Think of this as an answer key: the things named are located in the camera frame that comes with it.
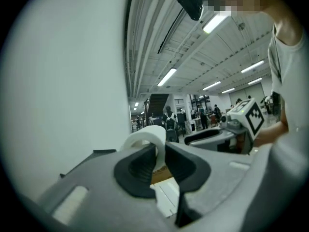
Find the tape roll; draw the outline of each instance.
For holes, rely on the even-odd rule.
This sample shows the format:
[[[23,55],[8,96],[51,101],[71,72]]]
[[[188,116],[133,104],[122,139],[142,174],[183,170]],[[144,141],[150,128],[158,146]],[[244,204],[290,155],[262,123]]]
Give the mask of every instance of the tape roll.
[[[120,150],[144,148],[152,143],[156,146],[157,158],[153,172],[165,166],[165,141],[166,131],[162,126],[152,125],[134,132],[128,136]]]

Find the ceiling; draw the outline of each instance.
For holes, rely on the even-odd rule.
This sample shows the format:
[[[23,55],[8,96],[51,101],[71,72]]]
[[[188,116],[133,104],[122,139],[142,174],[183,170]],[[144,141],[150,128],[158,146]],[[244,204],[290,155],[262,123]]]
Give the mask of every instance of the ceiling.
[[[229,16],[207,34],[203,26],[213,16],[205,6],[200,21],[193,21],[176,0],[132,0],[126,35],[131,101],[144,101],[151,93],[216,95],[270,75],[267,47],[272,20],[263,13]],[[241,73],[261,60],[263,65]],[[171,68],[176,73],[158,87]],[[217,81],[221,84],[202,90]]]
[[[132,115],[141,114],[144,111],[144,102],[139,102],[137,106],[135,106],[135,103],[136,103],[135,101],[129,102],[131,114]]]

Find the white t-shirt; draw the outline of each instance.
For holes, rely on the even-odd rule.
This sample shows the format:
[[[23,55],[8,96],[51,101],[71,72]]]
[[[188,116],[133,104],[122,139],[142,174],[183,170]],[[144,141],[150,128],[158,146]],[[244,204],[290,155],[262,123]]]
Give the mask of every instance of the white t-shirt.
[[[270,103],[270,96],[267,96],[267,97],[265,98],[265,102],[266,102],[266,103]]]
[[[273,71],[271,73],[273,91],[284,99],[289,131],[298,131],[309,126],[308,35],[304,31],[297,45],[287,46],[276,37],[275,27],[272,34],[281,70],[281,82]]]

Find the ceiling light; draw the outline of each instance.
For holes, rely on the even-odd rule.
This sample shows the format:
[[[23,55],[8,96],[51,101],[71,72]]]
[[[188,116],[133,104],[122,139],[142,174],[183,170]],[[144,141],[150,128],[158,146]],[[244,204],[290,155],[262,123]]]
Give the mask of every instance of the ceiling light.
[[[216,86],[216,85],[218,85],[218,84],[220,84],[220,83],[221,83],[221,82],[219,81],[219,82],[216,82],[216,83],[214,83],[214,84],[211,84],[210,86],[203,88],[203,90],[209,89],[209,88],[211,88],[211,87],[213,87],[213,86]]]
[[[175,68],[170,69],[170,71],[166,74],[165,77],[163,77],[163,79],[161,80],[161,82],[159,82],[158,87],[161,87],[165,84],[165,82],[167,80],[169,80],[169,78],[176,72],[177,70]]]
[[[250,85],[250,84],[253,84],[253,83],[257,83],[258,81],[261,81],[261,80],[262,80],[262,78],[260,77],[260,78],[258,78],[256,80],[252,81],[252,82],[249,82],[248,84]]]
[[[256,64],[251,65],[250,67],[248,67],[248,68],[242,70],[241,73],[245,73],[245,72],[247,72],[247,71],[249,71],[249,70],[252,70],[252,69],[254,69],[254,68],[260,66],[261,64],[264,64],[264,60],[259,61],[259,62],[257,62]]]
[[[222,93],[225,94],[225,93],[230,92],[230,91],[232,91],[232,90],[234,90],[234,89],[235,89],[235,88],[231,88],[231,89],[228,89],[228,90],[226,90],[226,91],[223,91]]]
[[[203,28],[203,30],[206,32],[206,33],[211,33],[217,26],[219,26],[219,24],[221,22],[224,21],[224,19],[226,19],[227,16],[226,15],[215,15],[215,17],[213,19],[211,19],[207,24],[206,26]]]

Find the man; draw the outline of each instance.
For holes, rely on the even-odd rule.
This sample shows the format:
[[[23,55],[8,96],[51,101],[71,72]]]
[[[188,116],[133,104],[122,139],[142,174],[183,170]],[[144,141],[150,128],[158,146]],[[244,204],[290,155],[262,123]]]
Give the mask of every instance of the man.
[[[254,144],[275,142],[288,131],[309,125],[309,43],[298,18],[283,0],[221,0],[232,10],[250,14],[263,12],[274,21],[268,48],[273,91],[281,96],[281,119],[262,129]]]
[[[263,103],[264,102],[264,106],[267,110],[267,114],[271,114],[270,112],[270,108],[269,108],[269,105],[270,105],[270,99],[271,97],[270,96],[265,96],[260,103]]]
[[[170,106],[166,106],[165,110],[166,110],[166,113],[163,115],[162,120],[166,124],[166,129],[167,130],[168,129],[176,130],[176,128],[177,128],[177,122],[176,122],[177,115],[172,112]]]
[[[140,129],[140,116],[136,116],[137,128]]]
[[[237,101],[236,101],[236,105],[237,105],[238,103],[240,103],[241,101],[242,101],[241,98],[238,98]]]
[[[214,106],[214,114],[216,116],[217,121],[219,122],[221,118],[221,111],[217,105]]]
[[[192,110],[191,110],[191,118],[192,118],[192,119],[195,119],[195,118],[196,118],[195,113],[196,113],[195,110],[192,109]]]
[[[208,129],[206,112],[204,108],[201,105],[197,105],[197,108],[198,108],[199,115],[201,117],[201,123],[202,123],[203,130],[205,129],[205,127],[206,129]]]

